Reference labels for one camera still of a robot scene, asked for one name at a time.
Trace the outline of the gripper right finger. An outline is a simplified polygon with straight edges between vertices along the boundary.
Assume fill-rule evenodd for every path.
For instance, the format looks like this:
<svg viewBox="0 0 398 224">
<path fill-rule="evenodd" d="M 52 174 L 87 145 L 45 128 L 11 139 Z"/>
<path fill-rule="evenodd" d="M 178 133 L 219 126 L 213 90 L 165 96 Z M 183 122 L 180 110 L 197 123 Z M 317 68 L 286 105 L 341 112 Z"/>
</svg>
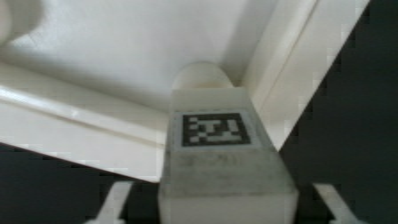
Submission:
<svg viewBox="0 0 398 224">
<path fill-rule="evenodd" d="M 331 220 L 329 224 L 364 224 L 364 221 L 357 218 L 352 212 L 336 187 L 331 184 L 324 183 L 315 183 L 313 186 L 329 211 L 334 215 L 334 219 Z"/>
</svg>

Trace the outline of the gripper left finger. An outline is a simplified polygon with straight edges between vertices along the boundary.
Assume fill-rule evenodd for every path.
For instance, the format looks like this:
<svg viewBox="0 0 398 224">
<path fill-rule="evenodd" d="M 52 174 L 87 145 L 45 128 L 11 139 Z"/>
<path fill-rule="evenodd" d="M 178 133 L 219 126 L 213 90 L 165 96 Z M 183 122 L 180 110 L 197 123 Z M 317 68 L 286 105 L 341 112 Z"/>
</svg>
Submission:
<svg viewBox="0 0 398 224">
<path fill-rule="evenodd" d="M 121 219 L 121 213 L 132 186 L 132 181 L 118 181 L 112 184 L 96 218 L 86 221 L 84 224 L 126 224 L 126 221 Z"/>
</svg>

